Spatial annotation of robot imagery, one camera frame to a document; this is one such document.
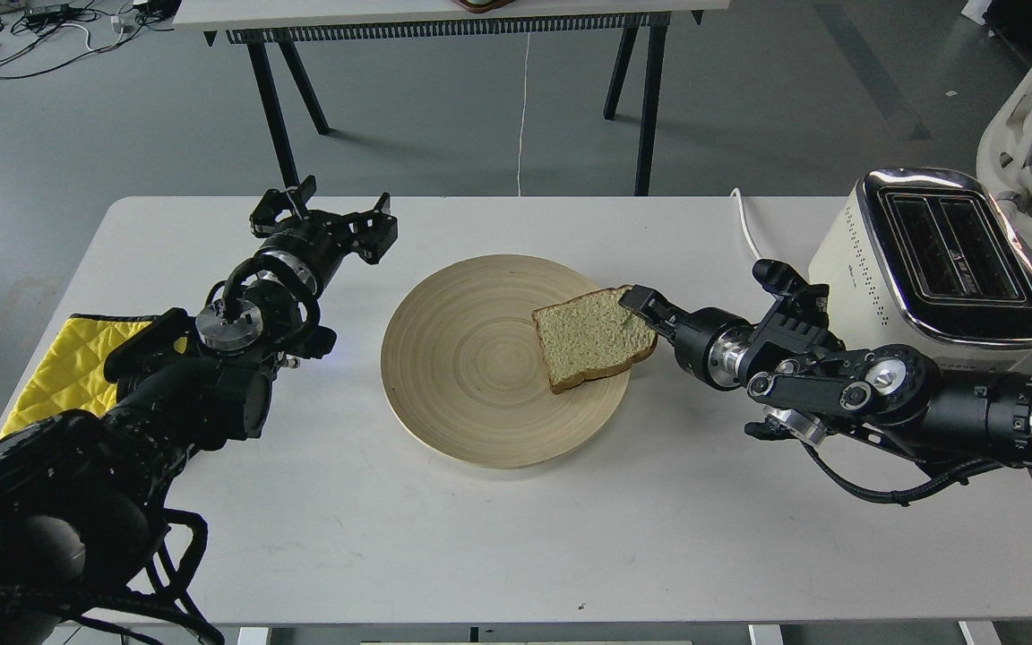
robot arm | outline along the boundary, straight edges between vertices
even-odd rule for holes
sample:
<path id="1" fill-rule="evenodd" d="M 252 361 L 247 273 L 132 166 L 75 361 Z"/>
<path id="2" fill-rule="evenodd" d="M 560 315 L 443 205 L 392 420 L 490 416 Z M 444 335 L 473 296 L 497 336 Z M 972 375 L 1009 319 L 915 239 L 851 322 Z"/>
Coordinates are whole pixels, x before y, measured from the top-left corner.
<path id="1" fill-rule="evenodd" d="M 743 387 L 765 405 L 749 436 L 798 438 L 857 497 L 908 506 L 1000 465 L 1032 469 L 1032 376 L 943 370 L 902 344 L 846 350 L 827 329 L 825 285 L 780 261 L 757 261 L 752 272 L 775 296 L 757 325 L 713 308 L 688 314 L 642 286 L 620 305 L 672 343 L 683 370 L 720 390 Z M 852 485 L 814 450 L 835 433 L 908 458 L 930 481 L 905 491 Z"/>
<path id="2" fill-rule="evenodd" d="M 84 617 L 91 608 L 224 642 L 186 592 L 205 522 L 166 509 L 169 485 L 197 452 L 261 436 L 278 370 L 331 351 L 316 299 L 343 258 L 377 264 L 397 237 L 388 194 L 343 216 L 308 208 L 313 192 L 310 176 L 266 193 L 250 217 L 261 249 L 197 317 L 171 309 L 111 352 L 119 404 L 103 417 L 71 410 L 0 441 L 0 644 L 37 644 L 66 619 L 156 642 Z M 165 550 L 171 526 L 193 536 L 178 562 Z M 126 586 L 140 569 L 152 594 Z"/>

tabletop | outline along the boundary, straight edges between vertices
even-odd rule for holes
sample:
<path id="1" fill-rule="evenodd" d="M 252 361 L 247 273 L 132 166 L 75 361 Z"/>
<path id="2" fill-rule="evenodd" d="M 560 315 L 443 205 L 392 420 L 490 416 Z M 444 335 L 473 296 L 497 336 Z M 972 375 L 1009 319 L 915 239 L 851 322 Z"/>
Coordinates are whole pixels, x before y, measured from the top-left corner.
<path id="1" fill-rule="evenodd" d="M 589 13 L 725 9 L 730 0 L 517 0 L 472 13 L 453 0 L 184 0 L 173 18 L 181 29 L 282 28 L 332 24 L 395 24 L 474 18 L 573 17 Z"/>
<path id="2" fill-rule="evenodd" d="M 844 200 L 748 199 L 753 235 L 805 268 Z M 73 312 L 196 311 L 257 249 L 255 203 L 118 201 L 39 347 Z M 1032 617 L 1027 473 L 983 474 L 909 509 L 858 501 L 798 442 L 744 436 L 757 405 L 685 376 L 666 343 L 634 367 L 609 424 L 545 464 L 463 464 L 393 416 L 380 377 L 390 316 L 418 282 L 465 258 L 544 257 L 600 285 L 642 283 L 683 309 L 756 320 L 771 299 L 750 278 L 733 200 L 397 197 L 392 207 L 396 246 L 380 265 L 349 258 L 324 293 L 332 354 L 282 372 L 259 440 L 201 453 L 174 483 L 168 505 L 209 523 L 190 590 L 214 623 Z M 846 438 L 823 453 L 862 485 L 922 481 Z"/>

gray floor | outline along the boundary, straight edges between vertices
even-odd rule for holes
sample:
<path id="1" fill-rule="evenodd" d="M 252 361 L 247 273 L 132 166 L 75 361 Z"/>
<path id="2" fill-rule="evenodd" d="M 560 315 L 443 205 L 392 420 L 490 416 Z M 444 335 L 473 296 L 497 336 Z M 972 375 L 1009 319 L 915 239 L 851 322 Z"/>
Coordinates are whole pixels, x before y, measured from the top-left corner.
<path id="1" fill-rule="evenodd" d="M 119 1 L 98 5 L 114 10 Z M 702 26 L 677 15 L 652 194 L 725 195 L 741 187 L 753 195 L 843 195 L 877 166 L 972 172 L 983 128 L 1025 68 L 1006 45 L 959 17 L 961 5 L 736 0 Z M 94 32 L 95 45 L 114 37 L 103 24 Z M 10 70 L 61 62 L 83 51 L 83 36 L 68 30 Z M 276 82 L 300 171 L 318 175 L 320 194 L 512 195 L 529 44 L 524 195 L 626 195 L 643 41 L 621 116 L 605 122 L 600 112 L 617 41 L 614 32 L 584 32 L 533 34 L 529 43 L 498 36 L 303 45 L 338 128 L 330 138 L 313 131 L 278 65 Z M 259 195 L 279 183 L 246 51 L 224 37 L 208 49 L 198 34 L 149 33 L 39 78 L 0 82 L 0 413 L 112 201 Z M 226 213 L 244 234 L 247 216 Z M 122 289 L 123 276 L 112 279 Z M 492 628 L 482 640 L 745 642 L 740 625 L 647 634 L 623 625 L 559 634 Z M 1032 642 L 1032 623 L 999 630 L 1005 642 Z M 190 642 L 165 634 L 168 642 Z M 378 638 L 370 634 L 380 633 L 297 630 L 278 638 Z M 962 642 L 954 623 L 804 625 L 784 636 L 792 644 Z M 466 640 L 466 628 L 386 630 L 380 640 L 424 638 Z M 72 642 L 116 641 L 84 630 Z"/>

quilted yellow pad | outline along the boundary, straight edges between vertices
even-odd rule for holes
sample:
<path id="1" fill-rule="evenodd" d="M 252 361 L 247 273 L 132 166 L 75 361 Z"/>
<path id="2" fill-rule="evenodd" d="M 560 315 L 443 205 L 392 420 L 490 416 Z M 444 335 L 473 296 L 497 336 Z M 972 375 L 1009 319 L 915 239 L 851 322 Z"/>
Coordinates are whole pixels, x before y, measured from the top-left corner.
<path id="1" fill-rule="evenodd" d="M 18 395 L 0 438 L 66 410 L 85 410 L 101 417 L 114 408 L 119 387 L 102 376 L 105 357 L 155 318 L 71 316 Z"/>

black table leg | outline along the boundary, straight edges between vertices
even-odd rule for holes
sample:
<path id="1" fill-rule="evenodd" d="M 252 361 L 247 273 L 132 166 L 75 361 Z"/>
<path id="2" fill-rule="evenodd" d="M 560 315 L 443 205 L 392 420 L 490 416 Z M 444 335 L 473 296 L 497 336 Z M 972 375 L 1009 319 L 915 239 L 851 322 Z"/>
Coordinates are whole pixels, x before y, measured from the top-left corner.
<path id="1" fill-rule="evenodd" d="M 623 78 L 627 76 L 627 63 L 632 62 L 635 34 L 639 31 L 638 26 L 625 26 L 623 33 L 619 36 L 619 52 L 615 53 L 615 69 L 611 71 L 608 99 L 603 103 L 603 118 L 608 121 L 615 119 L 615 107 L 619 105 L 619 93 L 623 90 Z"/>
<path id="2" fill-rule="evenodd" d="M 278 99 L 278 90 L 273 87 L 273 70 L 269 69 L 269 56 L 265 53 L 262 42 L 250 42 L 249 61 L 254 65 L 254 77 L 257 78 L 257 91 L 261 94 L 261 106 L 265 107 L 265 121 L 269 123 L 269 136 L 273 138 L 273 150 L 278 154 L 278 165 L 282 168 L 282 183 L 286 187 L 297 187 L 300 183 L 297 166 L 294 164 L 294 152 L 289 147 L 289 133 L 286 132 L 286 121 L 282 117 L 282 102 Z"/>
<path id="3" fill-rule="evenodd" d="M 279 42 L 282 47 L 282 55 L 286 58 L 286 65 L 289 65 L 289 73 L 294 74 L 294 83 L 297 91 L 302 95 L 304 107 L 309 110 L 309 116 L 313 119 L 313 126 L 316 126 L 318 134 L 328 134 L 331 132 L 329 122 L 324 121 L 324 112 L 321 111 L 321 103 L 316 99 L 316 92 L 309 83 L 309 74 L 304 73 L 304 65 L 300 62 L 300 55 L 297 47 L 292 42 Z"/>
<path id="4" fill-rule="evenodd" d="M 651 153 L 655 150 L 655 116 L 659 112 L 659 78 L 668 26 L 651 26 L 648 33 L 648 66 L 643 76 L 643 115 L 640 119 L 640 156 L 635 164 L 635 195 L 651 188 Z"/>

